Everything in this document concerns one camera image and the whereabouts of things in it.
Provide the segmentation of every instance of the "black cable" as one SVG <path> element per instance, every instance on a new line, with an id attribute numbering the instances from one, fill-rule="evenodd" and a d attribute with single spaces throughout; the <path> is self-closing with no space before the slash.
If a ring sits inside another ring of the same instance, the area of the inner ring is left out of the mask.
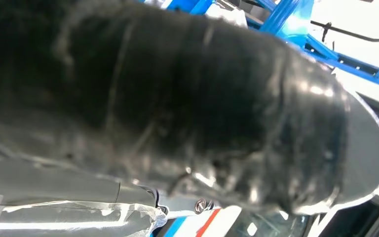
<path id="1" fill-rule="evenodd" d="M 245 3 L 247 3 L 247 4 L 253 5 L 253 6 L 264 8 L 262 5 L 260 5 L 259 3 L 255 2 L 255 1 L 252 1 L 252 0 L 242 0 L 242 1 L 245 2 Z M 370 41 L 370 42 L 379 42 L 379 39 L 370 38 L 370 37 L 363 36 L 363 35 L 360 35 L 360 34 L 357 34 L 357 33 L 354 33 L 354 32 L 350 32 L 350 31 L 346 31 L 346 30 L 343 30 L 343 29 L 340 29 L 340 28 L 337 28 L 337 27 L 328 26 L 327 24 L 323 24 L 323 23 L 320 23 L 320 22 L 310 21 L 310 23 L 313 24 L 313 25 L 316 25 L 316 26 L 323 27 L 324 29 L 328 29 L 328 30 L 331 30 L 331 31 L 336 31 L 336 32 L 339 32 L 339 33 L 342 33 L 342 34 L 345 34 L 345 35 L 349 35 L 349 36 L 352 36 L 352 37 L 355 37 L 355 38 L 359 38 L 359 39 L 362 39 L 362 40 L 366 40 L 366 41 Z"/>
<path id="2" fill-rule="evenodd" d="M 323 31 L 323 35 L 322 35 L 322 42 L 325 42 L 325 38 L 326 38 L 326 35 L 329 31 L 329 27 L 332 26 L 332 23 L 329 22 L 328 24 L 325 25 L 325 30 Z"/>

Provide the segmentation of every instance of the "red stripe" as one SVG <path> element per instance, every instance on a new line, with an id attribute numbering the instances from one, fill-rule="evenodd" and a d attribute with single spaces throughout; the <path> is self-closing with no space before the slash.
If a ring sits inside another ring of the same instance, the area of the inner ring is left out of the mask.
<path id="1" fill-rule="evenodd" d="M 201 229 L 198 230 L 197 235 L 195 237 L 202 237 L 202 235 L 207 230 L 207 228 L 209 227 L 209 225 L 211 224 L 211 222 L 213 222 L 214 217 L 217 216 L 217 213 L 219 213 L 219 211 L 220 211 L 220 209 L 216 209 L 216 210 L 213 211 L 213 213 L 211 214 L 211 216 L 205 222 L 204 226 L 201 227 Z"/>

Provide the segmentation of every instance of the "metal bolt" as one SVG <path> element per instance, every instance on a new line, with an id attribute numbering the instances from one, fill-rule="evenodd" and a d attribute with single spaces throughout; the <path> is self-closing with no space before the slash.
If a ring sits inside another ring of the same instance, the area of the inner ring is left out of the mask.
<path id="1" fill-rule="evenodd" d="M 194 212 L 198 215 L 198 214 L 201 214 L 205 208 L 206 208 L 207 204 L 205 202 L 205 200 L 203 199 L 200 199 L 198 200 L 196 203 L 195 203 L 195 207 L 194 207 Z"/>

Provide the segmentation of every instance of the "plastic sheet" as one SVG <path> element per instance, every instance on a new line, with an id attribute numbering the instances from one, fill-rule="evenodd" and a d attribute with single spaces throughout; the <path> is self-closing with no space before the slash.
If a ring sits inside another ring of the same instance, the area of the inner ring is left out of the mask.
<path id="1" fill-rule="evenodd" d="M 141 204 L 53 201 L 0 205 L 0 237 L 148 237 L 165 214 Z"/>
<path id="2" fill-rule="evenodd" d="M 331 206 L 347 105 L 318 64 L 226 22 L 122 0 L 0 1 L 7 159 L 252 211 Z"/>

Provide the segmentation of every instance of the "black hose wrapped in tape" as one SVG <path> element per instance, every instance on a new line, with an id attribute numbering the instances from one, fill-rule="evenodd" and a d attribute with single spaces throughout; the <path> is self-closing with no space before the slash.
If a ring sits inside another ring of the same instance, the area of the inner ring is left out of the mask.
<path id="1" fill-rule="evenodd" d="M 0 0 L 0 153 L 250 210 L 330 206 L 348 101 L 273 36 L 124 0 Z"/>

